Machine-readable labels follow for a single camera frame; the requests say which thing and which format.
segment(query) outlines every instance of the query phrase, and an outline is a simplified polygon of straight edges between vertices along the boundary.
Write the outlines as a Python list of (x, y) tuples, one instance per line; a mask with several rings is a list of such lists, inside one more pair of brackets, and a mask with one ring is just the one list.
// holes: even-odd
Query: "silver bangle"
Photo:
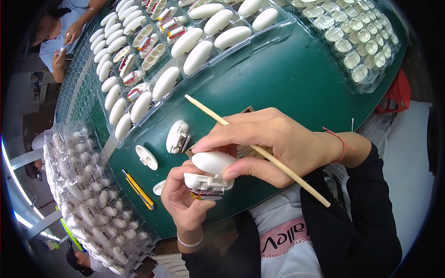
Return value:
[(204, 238), (204, 232), (202, 233), (201, 239), (198, 241), (198, 243), (195, 243), (195, 244), (192, 244), (192, 245), (183, 243), (183, 242), (179, 239), (178, 234), (176, 234), (176, 237), (178, 238), (178, 241), (179, 241), (182, 245), (184, 245), (185, 247), (196, 247), (196, 246), (198, 246), (198, 245), (201, 243), (202, 239)]

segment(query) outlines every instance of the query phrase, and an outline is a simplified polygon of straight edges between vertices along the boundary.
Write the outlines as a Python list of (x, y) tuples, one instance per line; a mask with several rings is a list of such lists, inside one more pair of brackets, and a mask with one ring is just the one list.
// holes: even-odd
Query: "black jacket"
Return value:
[[(347, 169), (352, 221), (337, 205), (321, 169), (303, 178), (331, 203), (326, 208), (305, 189), (300, 190), (307, 232), (326, 278), (384, 278), (399, 265), (402, 250), (382, 168), (383, 161), (373, 144), (360, 166)], [(248, 212), (238, 215), (235, 221), (239, 236), (224, 257), (212, 247), (182, 254), (191, 278), (261, 276), (261, 250), (255, 222)]]

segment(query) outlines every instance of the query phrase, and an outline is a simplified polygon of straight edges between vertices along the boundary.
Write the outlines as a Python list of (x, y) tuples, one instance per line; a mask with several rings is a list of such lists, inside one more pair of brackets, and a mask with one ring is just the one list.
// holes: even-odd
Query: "green table surface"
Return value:
[[(118, 183), (161, 238), (174, 236), (176, 228), (160, 196), (156, 196), (152, 188), (166, 179), (172, 167), (180, 166), (188, 159), (185, 153), (167, 152), (166, 137), (169, 129), (175, 121), (185, 120), (192, 134), (192, 145), (215, 125), (212, 118), (185, 101), (184, 94), (195, 92), (194, 98), (220, 116), (239, 113), (249, 105), (255, 110), (276, 107), (313, 131), (322, 131), (323, 126), (335, 132), (350, 131), (352, 118), (355, 130), (387, 91), (408, 44), (408, 36), (397, 16), (384, 6), (380, 5), (379, 8), (390, 19), (401, 41), (401, 48), (394, 63), (386, 68), (385, 77), (374, 93), (351, 94), (344, 83), (344, 76), (335, 65), (339, 60), (332, 55), (330, 47), (319, 37), (314, 40), (297, 25), (295, 32), (287, 39), (244, 59), (197, 92), (193, 82), (177, 90), (144, 125), (134, 131), (133, 134), (137, 136), (128, 149), (116, 149), (113, 152), (109, 163)], [(109, 133), (100, 107), (92, 115), (92, 120), (100, 141), (104, 143)], [(157, 171), (152, 171), (139, 161), (135, 145), (143, 145), (153, 153), (159, 163)], [(144, 206), (126, 182), (121, 169), (130, 173), (153, 200), (154, 210)], [(233, 216), (279, 191), (254, 177), (239, 177), (233, 189), (208, 211), (206, 223)]]

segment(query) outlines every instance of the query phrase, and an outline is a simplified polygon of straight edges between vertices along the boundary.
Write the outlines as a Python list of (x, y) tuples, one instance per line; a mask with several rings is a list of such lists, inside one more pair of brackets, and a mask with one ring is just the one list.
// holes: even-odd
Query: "wooden stick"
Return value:
[[(201, 109), (204, 113), (214, 118), (218, 123), (222, 125), (228, 125), (229, 122), (221, 118), (217, 113), (208, 109), (204, 104), (192, 98), (189, 95), (185, 95), (186, 99), (188, 99), (192, 104)], [(265, 149), (261, 148), (258, 145), (251, 145), (251, 147), (272, 162), (275, 166), (280, 168), (286, 175), (290, 176), (294, 181), (296, 181), (301, 187), (306, 189), (312, 196), (314, 196), (318, 201), (320, 201), (325, 207), (329, 207), (331, 203), (326, 200), (320, 193), (317, 192), (312, 186), (310, 186), (307, 182), (305, 182), (302, 178), (300, 178), (296, 173), (294, 173), (291, 169), (289, 169), (286, 165), (284, 165), (281, 161), (276, 159), (273, 155), (268, 153)]]

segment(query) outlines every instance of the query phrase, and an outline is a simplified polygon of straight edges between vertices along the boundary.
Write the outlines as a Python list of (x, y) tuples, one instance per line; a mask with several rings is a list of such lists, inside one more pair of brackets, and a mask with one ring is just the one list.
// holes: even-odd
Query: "yellow utility knife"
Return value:
[(139, 185), (134, 181), (134, 179), (122, 169), (122, 173), (126, 176), (127, 182), (131, 185), (134, 191), (139, 195), (139, 197), (144, 201), (144, 204), (147, 206), (149, 210), (154, 209), (153, 201), (145, 194), (145, 192), (139, 187)]

